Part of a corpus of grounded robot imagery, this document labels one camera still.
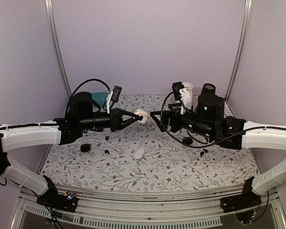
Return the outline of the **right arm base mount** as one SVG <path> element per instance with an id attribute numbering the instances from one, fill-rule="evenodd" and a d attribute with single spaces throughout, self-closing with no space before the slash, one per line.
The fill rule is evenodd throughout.
<path id="1" fill-rule="evenodd" d="M 254 178 L 250 177 L 245 181 L 240 194 L 220 199 L 220 207 L 224 213 L 255 207 L 262 203 L 261 196 L 252 191 Z"/>

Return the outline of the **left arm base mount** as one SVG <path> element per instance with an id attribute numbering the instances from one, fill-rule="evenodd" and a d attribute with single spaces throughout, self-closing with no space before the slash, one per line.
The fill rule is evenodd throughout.
<path id="1" fill-rule="evenodd" d="M 76 193 L 67 191 L 64 194 L 59 194 L 51 179 L 45 175 L 43 177 L 47 182 L 48 189 L 43 195 L 37 197 L 36 203 L 48 208 L 74 213 L 78 205 Z"/>

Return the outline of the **cream earbud charging case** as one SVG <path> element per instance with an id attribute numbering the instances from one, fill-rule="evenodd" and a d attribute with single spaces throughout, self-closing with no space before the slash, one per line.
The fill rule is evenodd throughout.
<path id="1" fill-rule="evenodd" d="M 142 109 L 137 109 L 134 113 L 139 116 L 139 119 L 137 122 L 141 124 L 145 124 L 149 119 L 149 114 Z"/>

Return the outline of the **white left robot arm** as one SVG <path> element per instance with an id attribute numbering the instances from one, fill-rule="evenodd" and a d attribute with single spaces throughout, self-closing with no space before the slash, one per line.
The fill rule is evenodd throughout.
<path id="1" fill-rule="evenodd" d="M 85 131 L 101 132 L 110 129 L 112 132 L 123 130 L 129 125 L 145 123 L 148 114 L 141 109 L 129 112 L 112 108 L 118 96 L 110 92 L 107 98 L 107 109 L 102 111 L 89 92 L 73 95 L 68 101 L 66 115 L 41 123 L 24 125 L 0 124 L 0 177 L 27 188 L 37 194 L 51 207 L 61 203 L 61 196 L 50 178 L 36 173 L 35 165 L 16 153 L 33 150 L 32 159 L 41 159 L 38 150 L 50 145 L 67 145 L 83 136 Z"/>

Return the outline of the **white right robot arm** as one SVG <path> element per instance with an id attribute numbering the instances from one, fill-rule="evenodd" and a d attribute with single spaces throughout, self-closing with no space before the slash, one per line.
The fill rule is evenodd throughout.
<path id="1" fill-rule="evenodd" d="M 224 100 L 215 94 L 201 94 L 196 111 L 183 104 L 170 105 L 167 111 L 151 112 L 150 116 L 162 132 L 168 135 L 185 129 L 205 137 L 208 146 L 227 149 L 266 148 L 286 151 L 286 126 L 259 124 L 233 116 L 224 117 Z M 241 208 L 247 208 L 268 190 L 286 181 L 286 158 L 259 176 L 244 183 L 237 198 Z"/>

